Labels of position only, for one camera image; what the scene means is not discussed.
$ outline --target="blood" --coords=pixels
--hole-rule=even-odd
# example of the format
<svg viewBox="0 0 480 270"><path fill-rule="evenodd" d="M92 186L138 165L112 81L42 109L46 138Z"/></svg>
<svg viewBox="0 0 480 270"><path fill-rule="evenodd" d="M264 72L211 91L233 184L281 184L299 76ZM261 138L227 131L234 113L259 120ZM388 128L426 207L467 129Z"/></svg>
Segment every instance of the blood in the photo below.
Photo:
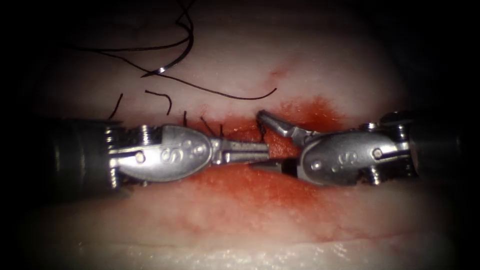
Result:
<svg viewBox="0 0 480 270"><path fill-rule="evenodd" d="M285 102L273 113L291 123L315 131L329 132L342 129L340 122L342 114L331 109L329 102L321 97L312 99L310 103ZM227 139L248 142L261 140L261 132L255 119L234 117L222 123L208 122L210 128L218 134L220 124L223 125L223 134ZM208 128L202 121L190 120L188 126L208 134ZM297 157L300 154L301 150L292 144L290 138L281 137L272 130L267 129L264 140L269 145L272 158ZM302 207L313 203L318 197L317 186L279 173L254 170L246 164L213 166L184 181L197 183L200 188L238 200L246 196L250 198L248 203L253 208L262 207L266 202L271 204L272 201L275 201L278 207Z"/></svg>

